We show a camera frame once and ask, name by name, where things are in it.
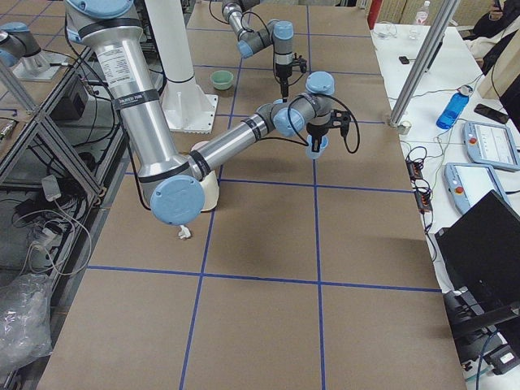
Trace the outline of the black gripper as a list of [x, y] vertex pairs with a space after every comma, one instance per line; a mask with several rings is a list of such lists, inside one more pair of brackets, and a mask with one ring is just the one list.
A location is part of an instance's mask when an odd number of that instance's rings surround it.
[[327, 135], [329, 129], [332, 127], [332, 120], [321, 124], [308, 123], [306, 125], [306, 131], [309, 134], [309, 151], [311, 154], [320, 154], [322, 152], [323, 137]]
[[275, 63], [275, 75], [279, 79], [280, 94], [282, 102], [288, 101], [289, 82], [293, 74], [293, 63]]

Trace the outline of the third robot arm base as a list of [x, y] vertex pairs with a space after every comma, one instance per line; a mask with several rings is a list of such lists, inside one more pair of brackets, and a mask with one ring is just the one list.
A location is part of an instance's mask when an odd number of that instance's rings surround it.
[[19, 80], [51, 81], [58, 72], [28, 26], [21, 22], [1, 25], [1, 63]]

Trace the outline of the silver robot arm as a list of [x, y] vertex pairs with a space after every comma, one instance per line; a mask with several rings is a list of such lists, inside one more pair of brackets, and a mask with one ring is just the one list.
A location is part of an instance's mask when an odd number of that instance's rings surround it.
[[216, 167], [270, 132], [290, 137], [304, 127], [323, 127], [331, 117], [335, 81], [324, 71], [315, 72], [307, 78], [305, 92], [292, 101], [260, 106], [236, 127], [181, 154], [173, 131], [208, 119], [215, 104], [194, 80], [181, 8], [167, 1], [150, 2], [146, 8], [167, 78], [163, 92], [151, 80], [133, 2], [69, 1], [67, 33], [96, 54], [139, 158], [137, 177], [152, 213], [163, 223], [180, 226], [202, 212], [206, 200], [202, 181]]
[[[264, 23], [262, 18], [252, 12], [260, 1], [222, 1], [221, 11], [225, 24], [228, 24], [237, 38], [236, 47], [243, 59], [252, 57], [260, 51], [272, 47], [273, 71], [280, 87], [281, 99], [288, 100], [289, 78], [299, 59], [293, 50], [293, 24], [290, 21], [272, 19]], [[247, 15], [258, 17], [263, 25], [254, 29], [245, 21]]]

